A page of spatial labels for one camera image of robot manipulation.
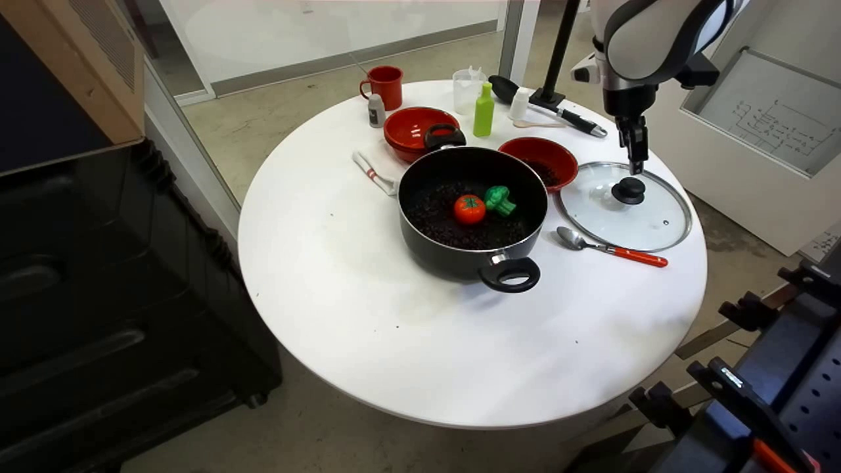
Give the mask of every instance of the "pot lid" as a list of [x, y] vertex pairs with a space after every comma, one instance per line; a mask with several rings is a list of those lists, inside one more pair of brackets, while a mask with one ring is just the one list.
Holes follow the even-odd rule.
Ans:
[[560, 203], [589, 236], [648, 253], [679, 245], [691, 224], [685, 194], [650, 170], [631, 178], [629, 162], [582, 166]]

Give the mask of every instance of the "red mug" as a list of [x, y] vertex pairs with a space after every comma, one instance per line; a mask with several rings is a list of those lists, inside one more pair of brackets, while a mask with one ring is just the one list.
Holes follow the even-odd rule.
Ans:
[[368, 94], [376, 91], [385, 97], [388, 110], [396, 110], [402, 104], [402, 70], [393, 65], [371, 69], [368, 77], [361, 81], [361, 94], [368, 99]]

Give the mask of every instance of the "round white table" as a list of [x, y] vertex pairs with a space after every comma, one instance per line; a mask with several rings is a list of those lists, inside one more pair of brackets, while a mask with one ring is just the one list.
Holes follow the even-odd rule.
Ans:
[[[406, 104], [452, 108], [451, 81], [406, 83]], [[577, 128], [516, 128], [497, 104], [494, 135], [549, 136], [582, 162], [625, 160], [607, 140]], [[240, 220], [240, 259], [250, 296], [282, 344], [317, 375], [380, 411], [451, 428], [514, 428], [599, 408], [661, 369], [687, 336], [708, 283], [708, 249], [691, 211], [689, 236], [650, 269], [557, 245], [569, 224], [557, 196], [531, 258], [541, 282], [499, 295], [422, 270], [401, 233], [401, 204], [352, 162], [401, 178], [382, 128], [350, 97], [294, 128], [260, 166]], [[656, 154], [648, 170], [681, 183]]]

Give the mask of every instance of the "black cabinet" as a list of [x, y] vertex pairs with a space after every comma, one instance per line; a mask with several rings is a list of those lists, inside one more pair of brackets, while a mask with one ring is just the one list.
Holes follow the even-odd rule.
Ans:
[[0, 471], [89, 471], [260, 404], [280, 344], [152, 144], [0, 178]]

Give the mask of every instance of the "red tomato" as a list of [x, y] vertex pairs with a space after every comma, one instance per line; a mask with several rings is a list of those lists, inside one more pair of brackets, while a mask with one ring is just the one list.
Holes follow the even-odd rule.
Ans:
[[478, 194], [460, 194], [452, 204], [455, 220], [465, 225], [485, 220], [485, 212], [485, 200]]

